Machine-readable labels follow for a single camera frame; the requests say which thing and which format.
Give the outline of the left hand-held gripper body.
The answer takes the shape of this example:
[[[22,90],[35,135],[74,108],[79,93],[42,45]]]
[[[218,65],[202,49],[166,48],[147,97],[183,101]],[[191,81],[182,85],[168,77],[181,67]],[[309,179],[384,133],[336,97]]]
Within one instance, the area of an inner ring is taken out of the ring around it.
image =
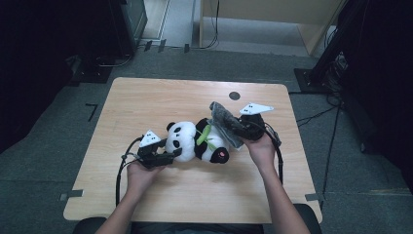
[[[136,159],[146,169],[163,165],[163,158],[158,153],[156,143],[162,140],[154,132],[148,130],[140,140]]]

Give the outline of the light wooden cabinet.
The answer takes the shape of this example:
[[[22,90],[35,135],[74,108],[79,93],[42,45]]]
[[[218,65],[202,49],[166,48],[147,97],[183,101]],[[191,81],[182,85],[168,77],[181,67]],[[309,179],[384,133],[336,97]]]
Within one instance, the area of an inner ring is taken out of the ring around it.
[[[201,0],[200,40],[204,17],[296,23],[309,55],[313,55],[348,0]]]

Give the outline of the black angled tape mark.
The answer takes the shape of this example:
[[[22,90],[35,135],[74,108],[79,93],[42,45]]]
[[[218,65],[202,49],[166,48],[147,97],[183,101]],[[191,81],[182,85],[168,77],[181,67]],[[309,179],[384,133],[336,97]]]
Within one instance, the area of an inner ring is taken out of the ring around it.
[[[92,119],[93,119],[93,117],[94,117],[94,115],[95,115],[95,112],[96,112],[96,110],[97,110],[97,108],[98,108],[98,104],[96,104],[96,103],[86,103],[85,104],[87,107],[91,107],[93,110],[92,110],[92,112],[91,112],[91,114],[90,114],[90,116],[89,116],[89,118],[88,118],[88,122],[91,122],[92,121]]]

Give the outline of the person's leg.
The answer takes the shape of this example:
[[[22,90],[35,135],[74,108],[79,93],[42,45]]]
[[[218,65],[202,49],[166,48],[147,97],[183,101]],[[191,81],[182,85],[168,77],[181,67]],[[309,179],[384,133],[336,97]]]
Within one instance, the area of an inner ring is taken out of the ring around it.
[[[316,214],[310,206],[306,204],[295,204],[294,207],[301,215],[311,234],[322,234]]]
[[[75,225],[72,234],[94,234],[105,221],[105,217],[98,216],[82,219]]]

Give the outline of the person's right hand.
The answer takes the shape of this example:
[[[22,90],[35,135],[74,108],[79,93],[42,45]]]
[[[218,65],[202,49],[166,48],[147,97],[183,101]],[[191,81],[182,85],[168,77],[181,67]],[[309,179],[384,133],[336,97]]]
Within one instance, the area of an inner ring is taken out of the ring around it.
[[[258,140],[245,139],[244,144],[258,169],[274,166],[275,146],[267,135],[264,135]]]

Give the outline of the dark curtain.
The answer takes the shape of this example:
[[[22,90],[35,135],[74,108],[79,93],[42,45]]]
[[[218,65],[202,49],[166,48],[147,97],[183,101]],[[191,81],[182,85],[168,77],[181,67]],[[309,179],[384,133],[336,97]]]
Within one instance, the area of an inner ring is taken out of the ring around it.
[[[0,154],[72,79],[68,59],[105,0],[0,0]]]
[[[397,166],[413,194],[413,0],[349,0],[341,84],[372,121],[374,150]]]

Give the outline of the black metal stand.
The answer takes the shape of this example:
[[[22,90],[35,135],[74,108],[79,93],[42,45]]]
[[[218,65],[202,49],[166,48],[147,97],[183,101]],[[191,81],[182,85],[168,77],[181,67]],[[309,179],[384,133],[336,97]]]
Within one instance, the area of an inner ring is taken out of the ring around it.
[[[326,86],[330,77],[328,69],[339,57],[347,39],[361,37],[364,15],[369,1],[350,0],[347,2],[338,17],[338,28],[316,65],[312,69],[294,69],[301,93],[327,94],[331,92],[331,89]]]

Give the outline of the person's left hand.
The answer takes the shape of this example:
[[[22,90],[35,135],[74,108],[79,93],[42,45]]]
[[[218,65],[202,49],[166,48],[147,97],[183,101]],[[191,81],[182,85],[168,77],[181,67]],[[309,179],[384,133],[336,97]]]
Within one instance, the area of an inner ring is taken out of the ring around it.
[[[153,183],[155,177],[164,167],[146,169],[138,163],[131,163],[127,166],[128,188],[127,193],[135,197],[141,196]]]

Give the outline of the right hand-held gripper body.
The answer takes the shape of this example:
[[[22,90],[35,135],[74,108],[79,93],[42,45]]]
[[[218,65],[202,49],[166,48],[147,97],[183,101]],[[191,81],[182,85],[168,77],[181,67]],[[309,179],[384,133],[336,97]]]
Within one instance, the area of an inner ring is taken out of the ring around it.
[[[273,106],[250,102],[240,110],[240,123],[243,126],[243,138],[249,140],[260,139],[265,132],[265,121],[261,114],[264,112],[273,111]]]

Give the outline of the gray fluffy cloth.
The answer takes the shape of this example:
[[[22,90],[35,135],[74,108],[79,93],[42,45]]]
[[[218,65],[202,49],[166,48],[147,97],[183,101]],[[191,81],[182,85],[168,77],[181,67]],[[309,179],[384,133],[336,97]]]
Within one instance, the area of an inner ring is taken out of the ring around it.
[[[242,126],[238,119],[219,102],[213,101],[209,109],[212,119],[208,122],[214,126],[234,148],[240,149],[244,143],[240,137],[236,135],[236,130],[239,130]]]

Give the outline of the panda plush toy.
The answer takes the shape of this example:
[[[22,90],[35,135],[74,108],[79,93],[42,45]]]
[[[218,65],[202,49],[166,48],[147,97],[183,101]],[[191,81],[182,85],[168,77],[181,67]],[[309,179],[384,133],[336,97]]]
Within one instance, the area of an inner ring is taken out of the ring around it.
[[[208,122],[208,118],[197,124],[188,121],[169,123],[167,131],[165,150],[167,153],[178,150],[177,162],[198,158],[213,164],[225,164],[229,160],[229,143]]]

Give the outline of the person's right leg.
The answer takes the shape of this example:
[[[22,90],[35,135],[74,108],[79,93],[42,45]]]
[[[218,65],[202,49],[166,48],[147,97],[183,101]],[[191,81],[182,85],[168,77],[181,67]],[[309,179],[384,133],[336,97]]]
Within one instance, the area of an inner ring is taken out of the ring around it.
[[[295,204],[294,207],[301,215],[311,234],[322,234],[316,214],[310,206],[306,204]]]

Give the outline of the person's left leg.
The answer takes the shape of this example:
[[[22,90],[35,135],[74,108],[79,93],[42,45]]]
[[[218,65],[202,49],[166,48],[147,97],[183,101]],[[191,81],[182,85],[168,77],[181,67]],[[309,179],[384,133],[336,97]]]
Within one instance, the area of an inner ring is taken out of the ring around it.
[[[72,234],[94,234],[105,221],[105,217],[98,216],[82,219],[75,225]]]

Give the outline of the black flat stand base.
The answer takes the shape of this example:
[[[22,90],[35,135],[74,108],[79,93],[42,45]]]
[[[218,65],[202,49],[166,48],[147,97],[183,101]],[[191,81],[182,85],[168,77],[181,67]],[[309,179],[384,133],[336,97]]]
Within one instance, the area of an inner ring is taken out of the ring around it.
[[[105,84],[112,71],[110,66],[88,64],[78,56],[68,58],[66,63],[73,73],[71,80],[68,82],[68,86],[72,87],[78,87],[81,83]]]

